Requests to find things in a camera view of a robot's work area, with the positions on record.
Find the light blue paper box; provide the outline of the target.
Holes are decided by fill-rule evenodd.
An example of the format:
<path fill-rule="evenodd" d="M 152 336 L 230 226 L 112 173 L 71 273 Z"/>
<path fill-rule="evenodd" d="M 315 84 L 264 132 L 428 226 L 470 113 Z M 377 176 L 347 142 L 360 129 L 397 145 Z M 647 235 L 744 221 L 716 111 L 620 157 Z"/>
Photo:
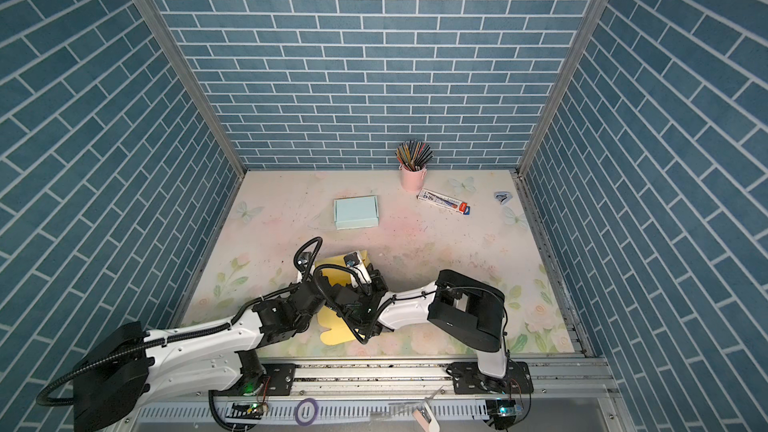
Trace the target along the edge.
<path fill-rule="evenodd" d="M 375 195 L 335 199 L 333 212 L 337 230 L 354 230 L 379 225 L 378 198 Z"/>

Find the yellow paper box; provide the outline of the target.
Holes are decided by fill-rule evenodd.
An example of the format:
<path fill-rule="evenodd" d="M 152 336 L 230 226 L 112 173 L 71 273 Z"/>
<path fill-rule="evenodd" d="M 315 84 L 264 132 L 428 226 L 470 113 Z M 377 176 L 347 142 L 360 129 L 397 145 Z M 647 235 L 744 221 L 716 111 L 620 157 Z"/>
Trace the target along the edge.
<path fill-rule="evenodd" d="M 358 253 L 360 258 L 362 259 L 363 264 L 366 267 L 371 264 L 370 259 L 368 257 L 367 250 L 363 249 L 363 250 L 357 250 L 355 252 Z M 344 255 L 345 254 L 320 260 L 317 266 L 326 265 L 326 264 L 335 264 L 339 266 L 344 266 L 345 265 L 345 262 L 343 260 Z M 324 269 L 321 272 L 322 272 L 322 275 L 329 280 L 330 285 L 356 286 L 356 284 L 354 284 L 353 278 L 346 272 L 338 271 L 335 269 Z M 320 310 L 320 312 L 317 315 L 317 319 L 318 319 L 319 326 L 322 329 L 320 334 L 320 340 L 323 344 L 327 346 L 335 346 L 335 345 L 344 344 L 347 342 L 356 341 L 353 333 L 349 330 L 349 327 L 328 306 L 325 306 L 323 309 Z"/>

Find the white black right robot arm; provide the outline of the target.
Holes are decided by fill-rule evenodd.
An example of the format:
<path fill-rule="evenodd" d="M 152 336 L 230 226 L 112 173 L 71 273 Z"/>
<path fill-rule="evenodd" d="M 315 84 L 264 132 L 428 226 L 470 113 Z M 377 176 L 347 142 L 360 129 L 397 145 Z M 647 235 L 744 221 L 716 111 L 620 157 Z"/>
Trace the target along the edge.
<path fill-rule="evenodd" d="M 431 324 L 474 350 L 480 374 L 501 381 L 508 375 L 505 345 L 506 309 L 498 289 L 453 270 L 444 269 L 436 280 L 404 292 L 389 290 L 382 274 L 369 267 L 362 275 L 349 267 L 352 282 L 331 284 L 323 273 L 315 280 L 329 307 L 365 344 L 384 332 Z"/>

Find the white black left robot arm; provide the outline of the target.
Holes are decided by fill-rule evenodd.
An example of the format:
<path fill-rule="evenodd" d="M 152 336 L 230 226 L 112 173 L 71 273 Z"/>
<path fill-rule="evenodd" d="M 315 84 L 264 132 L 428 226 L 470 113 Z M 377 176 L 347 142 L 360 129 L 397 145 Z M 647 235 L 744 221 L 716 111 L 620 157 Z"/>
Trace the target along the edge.
<path fill-rule="evenodd" d="M 177 329 L 120 327 L 81 361 L 74 428 L 98 431 L 135 409 L 193 392 L 268 394 L 275 380 L 257 351 L 306 331 L 325 300 L 311 282 L 243 304 L 233 317 Z"/>

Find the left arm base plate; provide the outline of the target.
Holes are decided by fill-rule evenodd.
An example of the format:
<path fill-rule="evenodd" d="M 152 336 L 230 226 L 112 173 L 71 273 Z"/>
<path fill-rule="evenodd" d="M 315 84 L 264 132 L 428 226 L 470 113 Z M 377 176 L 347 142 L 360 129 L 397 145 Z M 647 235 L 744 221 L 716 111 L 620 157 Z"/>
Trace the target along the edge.
<path fill-rule="evenodd" d="M 245 368 L 233 387 L 236 397 L 288 396 L 293 387 L 296 365 L 292 363 L 268 363 Z"/>

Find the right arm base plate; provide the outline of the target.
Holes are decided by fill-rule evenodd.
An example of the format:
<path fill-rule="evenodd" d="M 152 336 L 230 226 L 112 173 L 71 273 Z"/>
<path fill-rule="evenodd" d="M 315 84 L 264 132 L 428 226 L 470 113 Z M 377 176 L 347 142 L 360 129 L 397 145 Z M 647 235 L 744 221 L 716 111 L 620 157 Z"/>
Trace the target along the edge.
<path fill-rule="evenodd" d="M 534 392 L 530 370 L 525 362 L 509 359 L 507 371 L 502 378 L 482 373 L 476 362 L 453 362 L 446 368 L 446 372 L 457 395 L 528 395 Z"/>

